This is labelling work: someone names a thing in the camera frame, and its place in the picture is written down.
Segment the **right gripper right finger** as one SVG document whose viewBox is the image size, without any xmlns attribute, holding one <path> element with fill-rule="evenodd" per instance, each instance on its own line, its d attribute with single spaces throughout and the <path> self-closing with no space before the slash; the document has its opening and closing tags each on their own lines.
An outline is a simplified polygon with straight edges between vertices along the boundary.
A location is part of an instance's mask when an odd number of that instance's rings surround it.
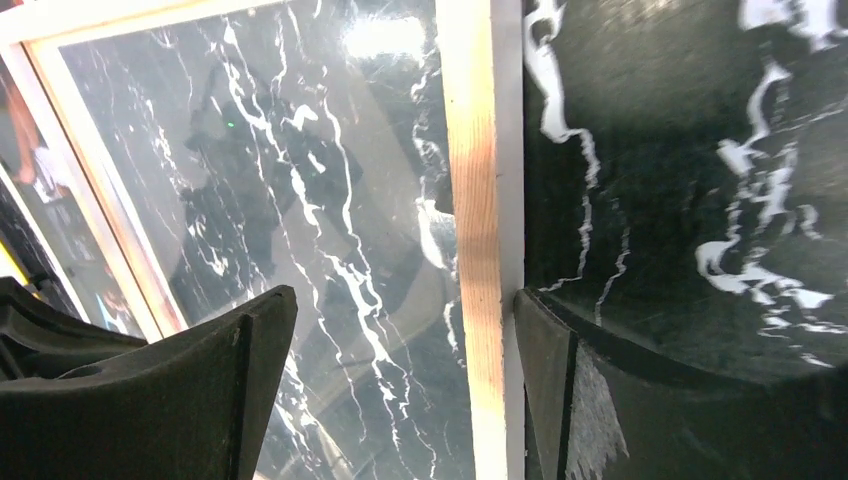
<svg viewBox="0 0 848 480">
<path fill-rule="evenodd" d="M 533 288 L 514 300 L 530 479 L 843 479 L 847 370 L 720 375 L 597 326 Z"/>
</svg>

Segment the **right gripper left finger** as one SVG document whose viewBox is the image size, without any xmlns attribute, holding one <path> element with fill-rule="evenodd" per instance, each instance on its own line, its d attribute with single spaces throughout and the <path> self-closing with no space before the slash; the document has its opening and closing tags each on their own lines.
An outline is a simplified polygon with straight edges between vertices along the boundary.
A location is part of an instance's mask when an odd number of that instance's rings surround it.
<svg viewBox="0 0 848 480">
<path fill-rule="evenodd" d="M 1 281 L 5 479 L 250 479 L 298 307 L 280 285 L 146 343 Z"/>
</svg>

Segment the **wooden picture frame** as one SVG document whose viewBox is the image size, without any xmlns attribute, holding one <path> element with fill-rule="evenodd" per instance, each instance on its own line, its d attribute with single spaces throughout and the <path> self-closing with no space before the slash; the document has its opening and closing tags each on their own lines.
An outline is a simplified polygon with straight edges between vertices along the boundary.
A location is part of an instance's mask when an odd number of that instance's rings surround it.
<svg viewBox="0 0 848 480">
<path fill-rule="evenodd" d="M 250 1 L 30 1 L 1 15 L 1 44 L 38 48 L 77 33 L 125 33 L 223 15 Z M 511 292 L 498 228 L 492 4 L 439 1 L 442 65 L 466 331 L 473 452 L 479 479 L 524 476 L 522 381 L 511 380 Z"/>
</svg>

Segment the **clear plastic sheet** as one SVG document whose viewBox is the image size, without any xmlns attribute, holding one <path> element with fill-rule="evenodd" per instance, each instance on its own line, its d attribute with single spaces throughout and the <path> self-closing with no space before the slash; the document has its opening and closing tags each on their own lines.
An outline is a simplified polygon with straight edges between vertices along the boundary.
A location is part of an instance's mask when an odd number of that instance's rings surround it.
<svg viewBox="0 0 848 480">
<path fill-rule="evenodd" d="M 281 1 L 61 54 L 184 322 L 298 319 L 263 479 L 471 479 L 436 8 Z"/>
</svg>

